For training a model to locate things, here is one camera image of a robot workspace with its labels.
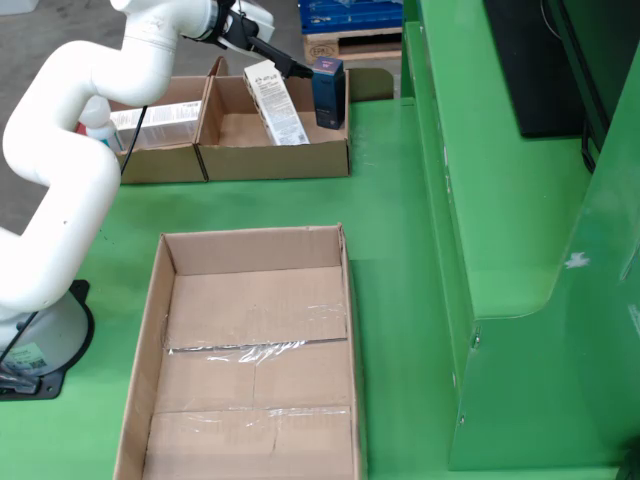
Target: green table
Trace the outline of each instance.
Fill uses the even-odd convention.
[[[351,178],[121,189],[80,274],[92,284],[93,344],[57,400],[0,405],[3,478],[111,477],[161,232],[338,222],[362,328],[370,478],[551,478],[446,472],[456,400],[416,108],[405,99],[357,104],[352,113]]]

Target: black cable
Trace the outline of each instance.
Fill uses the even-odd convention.
[[[593,173],[596,171],[596,161],[593,159],[593,155],[589,151],[589,122],[588,120],[584,121],[584,126],[582,127],[582,160],[584,161],[584,166],[587,167],[589,172]]]
[[[140,119],[138,120],[136,131],[133,134],[133,140],[131,140],[131,145],[129,145],[129,151],[127,152],[127,156],[124,157],[124,162],[122,163],[122,168],[120,169],[120,175],[124,175],[124,171],[127,168],[127,164],[129,163],[129,159],[131,158],[131,154],[133,153],[133,147],[136,146],[136,140],[138,140],[138,135],[140,134],[140,129],[142,128],[142,122],[144,121],[144,116],[146,113],[147,113],[147,105],[142,107],[142,113],[140,114]]]
[[[31,325],[31,322],[33,322],[33,319],[36,318],[37,315],[38,312],[34,312],[29,316],[27,321],[24,322],[24,325],[22,325],[22,328],[18,330],[18,333],[16,333],[13,339],[9,342],[9,345],[7,345],[7,348],[5,348],[4,352],[0,354],[0,368],[2,368],[2,362],[4,362],[4,359],[7,357],[7,355],[9,355],[9,352],[16,345],[16,343],[18,343],[18,340],[20,340],[20,337],[22,336],[24,331],[29,328],[29,325]]]

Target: empty cardboard box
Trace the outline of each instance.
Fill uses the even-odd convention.
[[[161,238],[114,478],[366,477],[340,226]]]

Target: spray bottle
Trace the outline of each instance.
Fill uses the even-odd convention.
[[[111,107],[106,98],[94,95],[80,115],[80,123],[87,127],[87,137],[100,140],[115,153],[124,150],[116,125],[111,120]]]

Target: wooden pallet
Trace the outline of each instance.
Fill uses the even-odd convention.
[[[399,58],[402,55],[402,28],[304,35],[304,55],[308,64],[315,63],[318,57],[341,60]]]

